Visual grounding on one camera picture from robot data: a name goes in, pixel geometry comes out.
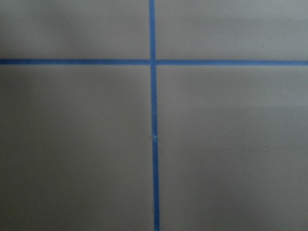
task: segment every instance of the gray panel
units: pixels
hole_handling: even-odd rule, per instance
[[[308,230],[308,68],[157,72],[161,230]]]
[[[149,68],[0,67],[2,231],[151,231]]]
[[[160,59],[307,59],[303,0],[156,0]]]
[[[1,58],[149,58],[148,2],[1,0]]]

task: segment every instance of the blue tape strip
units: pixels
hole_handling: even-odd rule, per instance
[[[159,231],[160,222],[159,222],[159,178],[158,178],[158,140],[157,140],[155,0],[149,0],[149,13],[150,13],[150,63],[151,63],[154,231]]]
[[[150,65],[143,59],[0,59],[0,65]]]
[[[156,60],[157,65],[263,65],[263,66],[307,66],[301,60]]]

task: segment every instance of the vertical blue line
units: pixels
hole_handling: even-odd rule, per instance
[[[155,0],[149,0],[149,14],[150,14],[154,231],[159,231],[160,228],[159,228],[159,180],[158,180],[158,139],[157,139],[157,95],[156,95]]]

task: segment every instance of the gray surface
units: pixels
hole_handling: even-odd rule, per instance
[[[1,0],[0,58],[149,58],[148,2]]]
[[[149,68],[0,76],[0,230],[153,230]]]
[[[156,0],[159,59],[307,59],[303,0]]]
[[[308,68],[157,74],[161,230],[308,230]]]

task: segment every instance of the horizontal blue line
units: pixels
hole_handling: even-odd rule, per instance
[[[301,60],[156,60],[157,65],[263,65],[263,66],[307,66]]]
[[[308,66],[305,60],[156,60],[156,65]],[[151,65],[148,59],[0,59],[0,65]]]
[[[144,59],[0,59],[0,65],[150,65]]]

